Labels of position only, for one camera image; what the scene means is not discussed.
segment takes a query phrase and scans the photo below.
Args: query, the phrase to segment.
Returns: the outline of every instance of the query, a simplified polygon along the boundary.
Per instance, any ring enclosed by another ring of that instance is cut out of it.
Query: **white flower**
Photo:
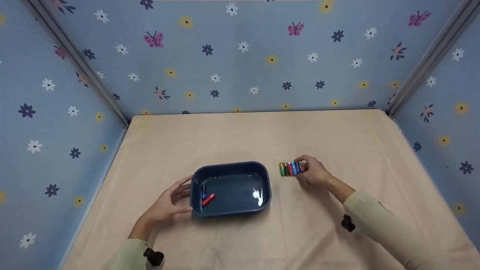
[[[255,94],[258,94],[259,91],[260,91],[260,90],[258,90],[258,87],[256,87],[256,86],[250,88],[250,93],[252,93],[252,94],[254,94],[254,95],[255,95]]]
[[[103,13],[103,10],[97,10],[97,11],[94,12],[93,14],[95,14],[97,20],[102,20],[102,22],[103,22],[104,24],[106,24],[107,22],[110,21],[110,20],[107,18],[107,14],[106,14],[106,13]]]
[[[68,113],[70,114],[70,116],[77,116],[77,113],[78,113],[78,110],[77,110],[77,107],[76,106],[70,106],[70,108],[68,108]]]
[[[220,81],[220,77],[218,76],[218,74],[213,74],[212,76],[210,76],[210,80],[218,83]]]
[[[130,73],[128,76],[129,76],[130,79],[133,80],[134,82],[140,81],[140,79],[138,78],[138,75],[135,74],[135,73]]]
[[[455,52],[453,52],[453,58],[452,60],[457,60],[459,61],[461,57],[463,57],[463,53],[465,51],[463,49],[455,49]]]
[[[370,39],[371,37],[375,37],[375,34],[377,33],[377,28],[372,27],[370,29],[366,30],[367,32],[364,34],[364,36],[367,37],[367,39]]]
[[[307,60],[309,60],[310,63],[312,63],[312,62],[317,62],[317,58],[318,58],[318,55],[317,55],[316,52],[314,52],[314,53],[308,55]]]
[[[39,144],[38,140],[32,141],[30,140],[30,143],[28,144],[27,151],[32,151],[32,154],[35,152],[40,152],[40,148],[42,147],[43,144]]]
[[[239,49],[241,50],[241,52],[245,52],[245,51],[248,51],[248,44],[246,41],[242,41],[241,43],[239,43]]]
[[[45,79],[42,81],[42,83],[43,83],[42,87],[44,87],[46,91],[48,90],[53,91],[53,88],[55,87],[55,85],[52,83],[52,80]]]
[[[430,86],[430,88],[435,84],[435,81],[437,80],[437,78],[433,77],[433,76],[430,76],[428,77],[427,79],[427,86]]]
[[[233,15],[237,15],[237,9],[238,7],[235,6],[235,3],[230,3],[230,5],[225,6],[227,8],[227,13],[230,13],[230,17],[233,17]]]
[[[96,74],[98,75],[98,77],[100,77],[100,79],[105,79],[105,76],[100,71],[97,71]]]
[[[361,63],[362,63],[361,59],[357,58],[356,60],[352,61],[352,66],[353,68],[356,68],[356,67],[359,67]]]
[[[115,48],[117,49],[117,52],[121,52],[123,55],[128,53],[127,48],[124,47],[123,44],[118,44]]]
[[[28,235],[24,235],[24,238],[20,240],[20,242],[22,242],[20,247],[23,246],[26,249],[28,245],[35,243],[35,240],[34,240],[35,237],[36,237],[36,234],[32,235],[32,233],[29,233]]]

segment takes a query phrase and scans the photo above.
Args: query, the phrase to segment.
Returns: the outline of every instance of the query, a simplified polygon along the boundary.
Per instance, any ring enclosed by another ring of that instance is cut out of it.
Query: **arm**
[[[450,270],[450,263],[425,239],[371,195],[356,191],[330,174],[316,158],[303,155],[295,161],[301,165],[299,181],[321,185],[337,198],[365,235],[381,244],[407,270]]]
[[[166,221],[175,214],[188,213],[191,207],[180,207],[174,204],[180,199],[190,196],[190,184],[186,184],[192,176],[185,177],[165,190],[157,201],[137,220],[128,239],[119,247],[114,259],[108,266],[110,270],[145,270],[147,258],[144,256],[148,248],[147,241],[153,227]]]

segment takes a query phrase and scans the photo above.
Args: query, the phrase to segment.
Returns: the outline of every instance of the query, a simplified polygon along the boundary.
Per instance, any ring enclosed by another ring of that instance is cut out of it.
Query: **hand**
[[[295,162],[306,161],[300,164],[301,173],[297,174],[298,180],[305,180],[311,184],[325,185],[334,176],[325,169],[325,166],[316,158],[302,155]]]
[[[188,213],[192,211],[189,206],[176,206],[175,204],[183,198],[190,196],[190,184],[186,184],[192,179],[192,175],[187,176],[165,190],[156,202],[145,212],[144,217],[154,222],[165,221],[175,214]]]

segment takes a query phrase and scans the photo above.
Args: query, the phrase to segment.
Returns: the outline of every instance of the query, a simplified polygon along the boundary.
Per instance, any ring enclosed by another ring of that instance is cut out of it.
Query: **floral wallpaper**
[[[458,5],[42,1],[128,118],[385,109]]]
[[[0,40],[0,268],[56,269],[125,129],[22,1]]]
[[[480,16],[396,121],[452,211],[480,248]]]

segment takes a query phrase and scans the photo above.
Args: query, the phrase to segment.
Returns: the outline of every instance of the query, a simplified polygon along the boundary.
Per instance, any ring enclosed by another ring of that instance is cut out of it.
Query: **person's left hand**
[[[188,213],[192,211],[189,206],[176,206],[175,204],[183,198],[190,196],[190,184],[186,184],[193,175],[187,176],[165,190],[156,202],[145,212],[147,219],[160,222],[170,219],[175,214]]]

